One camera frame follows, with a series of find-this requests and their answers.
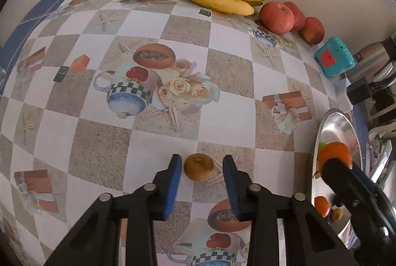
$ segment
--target peach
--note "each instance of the peach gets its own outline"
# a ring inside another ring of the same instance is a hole
[[[261,22],[276,34],[285,34],[294,26],[293,12],[282,3],[268,2],[260,10]]]
[[[319,19],[308,17],[304,27],[298,33],[310,45],[317,45],[324,38],[324,27]]]
[[[299,31],[305,25],[305,16],[302,11],[293,2],[284,2],[286,7],[288,7],[294,14],[294,26],[291,31]]]

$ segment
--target red label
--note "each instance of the red label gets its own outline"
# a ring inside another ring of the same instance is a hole
[[[320,55],[320,60],[322,61],[324,67],[330,67],[337,62],[337,59],[331,55],[331,50],[329,48],[327,48],[324,53]]]
[[[362,52],[358,52],[356,55],[353,56],[358,63],[359,61],[362,61],[364,59],[364,54]]]

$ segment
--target table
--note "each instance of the table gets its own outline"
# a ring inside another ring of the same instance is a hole
[[[42,265],[101,193],[132,193],[173,153],[205,153],[216,168],[203,182],[182,174],[173,214],[155,223],[159,265],[185,258],[178,244],[198,254],[225,232],[207,219],[227,198],[226,154],[273,193],[304,192],[319,122],[338,108],[334,87],[316,46],[255,20],[189,0],[64,0],[45,16],[0,100],[3,227],[26,265]],[[277,95],[290,92],[305,102],[299,113],[282,112]],[[225,233],[222,260],[238,265],[249,228]]]

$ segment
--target screw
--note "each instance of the screw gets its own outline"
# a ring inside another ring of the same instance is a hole
[[[294,194],[294,198],[298,201],[304,201],[305,200],[305,194],[301,192],[297,192]]]
[[[146,183],[143,186],[143,189],[146,190],[146,191],[154,191],[155,188],[156,188],[156,185],[154,183]]]
[[[385,237],[388,237],[388,236],[389,236],[389,231],[388,231],[387,227],[382,226],[379,230],[382,232],[382,234],[383,234]]]
[[[251,185],[249,185],[249,189],[251,191],[258,192],[261,190],[261,186],[257,183],[252,183]]]
[[[103,202],[109,201],[110,199],[111,199],[111,194],[109,194],[109,193],[102,193],[99,196],[99,200],[103,201]]]

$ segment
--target printed gift box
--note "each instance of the printed gift box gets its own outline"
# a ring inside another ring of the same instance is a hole
[[[290,135],[298,122],[312,118],[301,92],[264,96],[263,102],[271,110],[279,132]]]
[[[43,65],[44,55],[46,53],[46,48],[43,47],[34,54],[27,57],[25,60],[21,61],[17,65],[17,72],[26,71],[27,73],[31,74],[35,71],[38,71]]]
[[[59,213],[47,170],[15,172],[14,179],[22,205],[29,214],[37,213],[39,209]]]
[[[9,244],[9,246],[14,249],[14,246],[17,246],[19,249],[22,249],[22,245],[19,241],[19,236],[16,229],[11,226],[7,219],[3,217],[3,226],[4,226],[4,236]]]

